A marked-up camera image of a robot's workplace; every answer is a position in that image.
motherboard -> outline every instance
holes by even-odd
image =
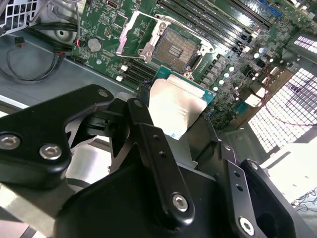
[[[135,90],[168,68],[215,94],[206,112],[221,129],[299,29],[317,23],[287,0],[87,0],[72,57]]]

perforated metal panel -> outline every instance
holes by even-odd
[[[10,0],[0,16],[3,35],[22,30],[28,26],[39,9],[39,0]]]
[[[292,124],[317,123],[317,77],[301,68],[268,101],[267,108],[277,118]],[[266,152],[294,142],[311,126],[285,124],[273,118],[265,107],[249,121],[249,125]]]
[[[294,42],[295,45],[301,46],[306,50],[309,50],[313,53],[317,53],[317,42],[310,40],[304,36],[298,37],[298,39]]]

chip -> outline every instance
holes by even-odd
[[[117,25],[118,27],[123,28],[126,20],[127,20],[126,17],[118,14],[117,16],[115,16],[114,24]]]
[[[192,59],[197,56],[199,46],[167,28],[154,50],[152,58],[169,65],[172,69],[184,72]]]

electronic component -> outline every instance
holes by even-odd
[[[109,25],[107,28],[106,28],[106,31],[105,31],[105,36],[110,38],[111,37],[111,33],[112,33],[112,29],[113,29],[113,26]]]
[[[127,20],[127,18],[125,16],[122,16],[121,14],[117,14],[115,16],[113,23],[114,23],[114,25],[122,28],[122,27],[124,27],[126,20]]]
[[[117,9],[119,7],[119,4],[113,0],[106,0],[106,3],[109,7],[114,8],[114,9]]]
[[[162,66],[150,91],[153,124],[174,139],[192,126],[215,94]]]
[[[87,46],[91,52],[98,52],[102,49],[103,44],[99,38],[94,37],[88,40]]]
[[[246,68],[242,71],[243,75],[249,77],[253,73],[251,66],[247,65]]]
[[[198,47],[179,33],[167,29],[160,38],[152,57],[176,71],[184,72],[197,55]]]
[[[256,65],[259,66],[260,68],[264,68],[265,62],[262,59],[258,59],[256,62]]]

